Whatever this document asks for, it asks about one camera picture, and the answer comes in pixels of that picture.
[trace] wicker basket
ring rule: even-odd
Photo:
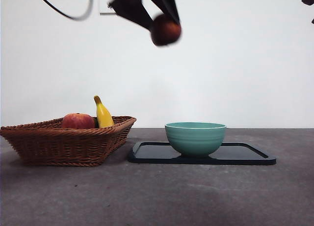
[[[136,121],[129,116],[112,117],[106,128],[60,128],[62,118],[1,127],[3,136],[26,165],[99,166],[126,142]]]

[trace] black tray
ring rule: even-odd
[[[208,157],[184,157],[167,142],[138,142],[128,156],[133,163],[202,165],[274,165],[276,158],[245,143],[222,143]]]

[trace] banana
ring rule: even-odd
[[[97,95],[94,96],[94,101],[96,103],[96,114],[97,114],[97,121],[98,121],[99,128],[113,126],[114,122],[113,122],[111,114],[106,109],[106,107],[102,104],[102,101]]]

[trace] electrical outlet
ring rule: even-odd
[[[109,7],[111,1],[113,0],[99,0],[99,13],[101,15],[116,14],[114,9]]]

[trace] ceramic bowl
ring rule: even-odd
[[[178,122],[165,125],[166,135],[174,150],[188,157],[208,157],[225,137],[226,126],[205,122]]]

